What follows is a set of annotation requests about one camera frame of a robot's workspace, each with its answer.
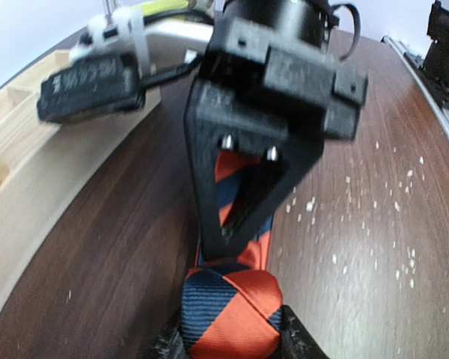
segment white backdrop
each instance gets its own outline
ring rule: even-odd
[[[219,7],[224,0],[216,1]],[[389,34],[422,54],[427,52],[430,44],[426,36],[427,21],[433,0],[353,2],[361,11],[364,36],[381,40]],[[37,56],[85,26],[93,15],[102,12],[102,0],[0,0],[0,86]],[[341,28],[351,31],[351,16],[342,11],[341,17]]]

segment black connector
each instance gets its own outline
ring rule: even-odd
[[[138,63],[132,55],[104,55],[77,62],[42,83],[37,103],[43,122],[77,123],[145,103]]]

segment metal bolt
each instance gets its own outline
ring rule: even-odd
[[[266,153],[266,159],[271,162],[278,161],[278,149],[276,146],[271,147]]]
[[[226,135],[222,139],[222,149],[231,151],[234,148],[234,142],[231,135]]]

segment wooden tray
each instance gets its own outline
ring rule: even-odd
[[[70,127],[42,124],[40,84],[68,64],[67,52],[45,57],[0,90],[0,159],[10,175],[0,185],[0,311],[31,258],[73,198],[121,141],[160,102],[143,110]]]

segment orange and navy striped fabric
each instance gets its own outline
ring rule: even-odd
[[[267,271],[239,263],[195,269],[185,282],[181,335],[193,359],[264,359],[280,343],[283,296]]]
[[[221,223],[256,159],[222,153],[216,165]],[[272,217],[238,258],[205,263],[189,271],[182,297],[181,334],[194,359],[255,358],[272,355],[280,343],[283,295],[266,271]]]

